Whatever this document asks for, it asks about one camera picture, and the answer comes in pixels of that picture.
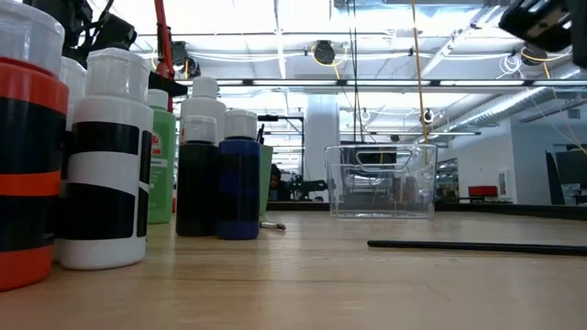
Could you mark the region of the tall white squeeze bottle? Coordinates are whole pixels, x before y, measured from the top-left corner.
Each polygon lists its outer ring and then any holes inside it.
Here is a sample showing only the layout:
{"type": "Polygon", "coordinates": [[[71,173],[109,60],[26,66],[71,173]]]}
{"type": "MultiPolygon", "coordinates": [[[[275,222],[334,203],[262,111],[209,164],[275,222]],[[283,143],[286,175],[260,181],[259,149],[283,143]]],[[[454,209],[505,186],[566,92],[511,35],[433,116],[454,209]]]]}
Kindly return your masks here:
{"type": "Polygon", "coordinates": [[[192,96],[181,102],[180,120],[187,116],[210,116],[216,120],[216,143],[224,138],[227,106],[217,99],[216,79],[200,76],[193,79],[192,96]]]}

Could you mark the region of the black gantry frame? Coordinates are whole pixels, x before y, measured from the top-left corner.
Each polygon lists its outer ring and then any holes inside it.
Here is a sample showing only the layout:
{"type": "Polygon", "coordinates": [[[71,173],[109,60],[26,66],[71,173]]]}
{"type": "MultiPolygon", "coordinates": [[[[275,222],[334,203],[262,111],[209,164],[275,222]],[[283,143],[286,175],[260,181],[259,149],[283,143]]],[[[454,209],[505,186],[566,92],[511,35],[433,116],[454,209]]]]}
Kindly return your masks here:
{"type": "Polygon", "coordinates": [[[265,138],[277,137],[297,137],[299,143],[292,145],[290,142],[278,142],[273,147],[274,154],[287,155],[288,159],[280,162],[276,160],[277,165],[291,174],[296,174],[301,181],[305,178],[305,119],[302,115],[259,115],[258,129],[261,124],[265,124],[264,128],[264,143],[265,138]]]}

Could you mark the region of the orange paint bottle black label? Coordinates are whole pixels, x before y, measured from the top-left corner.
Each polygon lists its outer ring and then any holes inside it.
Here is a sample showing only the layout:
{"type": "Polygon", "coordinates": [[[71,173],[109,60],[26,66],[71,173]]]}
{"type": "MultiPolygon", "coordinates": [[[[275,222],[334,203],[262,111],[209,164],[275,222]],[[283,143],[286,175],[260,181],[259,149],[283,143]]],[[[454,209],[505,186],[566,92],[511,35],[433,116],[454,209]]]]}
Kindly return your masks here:
{"type": "Polygon", "coordinates": [[[0,292],[51,270],[68,112],[64,38],[49,14],[0,0],[0,292]]]}

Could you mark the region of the red desk lamp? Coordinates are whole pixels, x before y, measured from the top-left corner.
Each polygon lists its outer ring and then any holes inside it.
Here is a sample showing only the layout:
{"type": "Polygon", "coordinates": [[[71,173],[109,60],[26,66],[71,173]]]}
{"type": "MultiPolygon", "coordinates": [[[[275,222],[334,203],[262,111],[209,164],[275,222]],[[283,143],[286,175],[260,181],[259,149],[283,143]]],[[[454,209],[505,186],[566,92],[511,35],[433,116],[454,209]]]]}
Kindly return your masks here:
{"type": "MultiPolygon", "coordinates": [[[[170,32],[166,24],[165,12],[162,0],[154,0],[155,12],[157,18],[157,41],[158,41],[158,61],[156,73],[168,78],[174,79],[174,68],[172,67],[172,51],[170,32]]],[[[172,113],[172,100],[169,96],[169,112],[172,113]]]]}

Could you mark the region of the green plastic cup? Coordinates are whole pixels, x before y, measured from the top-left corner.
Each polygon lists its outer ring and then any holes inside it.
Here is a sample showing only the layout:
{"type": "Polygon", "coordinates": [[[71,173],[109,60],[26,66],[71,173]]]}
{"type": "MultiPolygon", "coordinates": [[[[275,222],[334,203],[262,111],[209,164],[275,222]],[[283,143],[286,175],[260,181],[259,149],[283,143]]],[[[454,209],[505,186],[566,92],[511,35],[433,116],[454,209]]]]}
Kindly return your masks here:
{"type": "Polygon", "coordinates": [[[260,145],[260,216],[264,216],[269,198],[273,147],[260,145]]]}

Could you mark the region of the blue paint bottle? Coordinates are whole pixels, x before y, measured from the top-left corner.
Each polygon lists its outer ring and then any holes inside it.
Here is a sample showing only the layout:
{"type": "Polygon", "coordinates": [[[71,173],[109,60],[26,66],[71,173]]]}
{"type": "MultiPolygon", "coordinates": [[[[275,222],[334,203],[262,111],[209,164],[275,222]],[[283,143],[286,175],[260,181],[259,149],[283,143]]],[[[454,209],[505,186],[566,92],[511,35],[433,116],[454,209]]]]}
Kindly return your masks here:
{"type": "Polygon", "coordinates": [[[225,240],[255,239],[260,231],[260,143],[258,117],[247,110],[225,113],[218,144],[216,235],[225,240]]]}

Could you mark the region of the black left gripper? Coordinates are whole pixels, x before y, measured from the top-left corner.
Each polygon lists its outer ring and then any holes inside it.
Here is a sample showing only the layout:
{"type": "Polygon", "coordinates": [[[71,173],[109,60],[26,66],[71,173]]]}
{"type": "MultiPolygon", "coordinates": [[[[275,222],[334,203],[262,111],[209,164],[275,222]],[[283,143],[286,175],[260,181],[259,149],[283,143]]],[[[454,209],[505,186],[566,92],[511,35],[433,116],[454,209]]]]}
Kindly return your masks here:
{"type": "MultiPolygon", "coordinates": [[[[138,33],[131,24],[114,14],[108,14],[104,23],[95,32],[96,35],[94,36],[90,51],[108,48],[129,50],[138,36],[138,33]]],[[[188,88],[185,85],[165,78],[155,71],[150,72],[149,88],[162,90],[170,97],[188,94],[188,88]]]]}

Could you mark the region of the large black screen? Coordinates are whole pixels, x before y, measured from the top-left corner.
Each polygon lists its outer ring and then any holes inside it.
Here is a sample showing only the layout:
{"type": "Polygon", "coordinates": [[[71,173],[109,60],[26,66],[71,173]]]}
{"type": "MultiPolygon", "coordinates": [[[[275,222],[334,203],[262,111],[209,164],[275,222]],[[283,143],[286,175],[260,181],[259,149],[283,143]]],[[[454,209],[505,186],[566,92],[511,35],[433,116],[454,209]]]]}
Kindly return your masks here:
{"type": "Polygon", "coordinates": [[[550,201],[554,205],[587,205],[587,155],[568,150],[546,153],[550,201]]]}

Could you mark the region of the silver ventilation duct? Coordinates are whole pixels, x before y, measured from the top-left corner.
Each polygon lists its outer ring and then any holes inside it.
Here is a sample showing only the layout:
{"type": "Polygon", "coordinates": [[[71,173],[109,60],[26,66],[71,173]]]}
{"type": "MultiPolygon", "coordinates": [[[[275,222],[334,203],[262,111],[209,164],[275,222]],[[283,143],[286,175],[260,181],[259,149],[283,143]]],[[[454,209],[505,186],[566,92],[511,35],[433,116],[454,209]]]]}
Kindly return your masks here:
{"type": "Polygon", "coordinates": [[[540,105],[555,98],[554,93],[563,87],[587,88],[587,70],[568,69],[554,75],[553,81],[564,81],[554,86],[525,87],[521,92],[508,93],[473,108],[441,128],[442,132],[462,130],[468,126],[482,126],[524,111],[532,105],[540,105]]]}

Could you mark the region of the long ceiling light bar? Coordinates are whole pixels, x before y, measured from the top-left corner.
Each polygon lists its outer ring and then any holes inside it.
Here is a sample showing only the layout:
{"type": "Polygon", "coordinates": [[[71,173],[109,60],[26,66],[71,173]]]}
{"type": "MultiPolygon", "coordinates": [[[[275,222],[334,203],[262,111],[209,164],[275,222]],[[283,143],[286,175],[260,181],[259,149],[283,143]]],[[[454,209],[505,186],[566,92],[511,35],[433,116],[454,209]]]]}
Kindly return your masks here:
{"type": "Polygon", "coordinates": [[[217,81],[219,86],[304,87],[587,87],[587,80],[299,80],[240,79],[217,81]]]}

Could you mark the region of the clear plastic bin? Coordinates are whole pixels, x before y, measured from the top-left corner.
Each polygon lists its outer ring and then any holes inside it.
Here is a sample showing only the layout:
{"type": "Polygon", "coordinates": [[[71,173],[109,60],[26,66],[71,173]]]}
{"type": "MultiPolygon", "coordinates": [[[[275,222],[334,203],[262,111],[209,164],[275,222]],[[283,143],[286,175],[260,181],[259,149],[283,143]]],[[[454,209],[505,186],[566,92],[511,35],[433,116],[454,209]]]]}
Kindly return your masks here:
{"type": "Polygon", "coordinates": [[[430,219],[437,147],[344,144],[324,152],[330,214],[337,218],[430,219]]]}

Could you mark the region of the person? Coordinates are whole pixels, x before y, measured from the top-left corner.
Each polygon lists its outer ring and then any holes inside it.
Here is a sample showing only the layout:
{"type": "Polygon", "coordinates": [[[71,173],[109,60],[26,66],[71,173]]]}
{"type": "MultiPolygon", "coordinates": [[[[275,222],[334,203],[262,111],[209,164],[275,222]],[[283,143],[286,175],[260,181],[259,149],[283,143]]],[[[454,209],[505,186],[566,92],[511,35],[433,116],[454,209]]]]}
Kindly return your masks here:
{"type": "Polygon", "coordinates": [[[280,169],[275,165],[271,165],[271,178],[269,187],[270,201],[287,201],[289,198],[289,191],[286,182],[282,180],[280,169]]]}

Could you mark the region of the tall green squeeze bottle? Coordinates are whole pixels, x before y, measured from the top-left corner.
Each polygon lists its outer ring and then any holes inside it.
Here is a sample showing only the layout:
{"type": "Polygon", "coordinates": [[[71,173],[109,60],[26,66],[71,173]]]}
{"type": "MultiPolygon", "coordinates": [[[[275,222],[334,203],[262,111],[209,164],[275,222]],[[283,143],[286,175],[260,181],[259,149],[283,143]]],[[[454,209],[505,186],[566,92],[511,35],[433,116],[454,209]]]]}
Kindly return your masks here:
{"type": "Polygon", "coordinates": [[[148,104],[153,110],[148,224],[167,224],[172,219],[176,118],[166,92],[149,89],[148,104]]]}

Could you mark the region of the black ceiling device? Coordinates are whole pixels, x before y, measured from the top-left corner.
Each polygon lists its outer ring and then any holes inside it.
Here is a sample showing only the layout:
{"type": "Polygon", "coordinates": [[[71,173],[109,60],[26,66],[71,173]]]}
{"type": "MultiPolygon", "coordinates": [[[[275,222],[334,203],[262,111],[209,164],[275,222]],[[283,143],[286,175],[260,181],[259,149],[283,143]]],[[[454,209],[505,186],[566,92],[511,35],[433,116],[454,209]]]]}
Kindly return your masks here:
{"type": "Polygon", "coordinates": [[[185,80],[201,75],[199,63],[189,54],[186,45],[185,41],[172,42],[173,67],[185,80]]]}

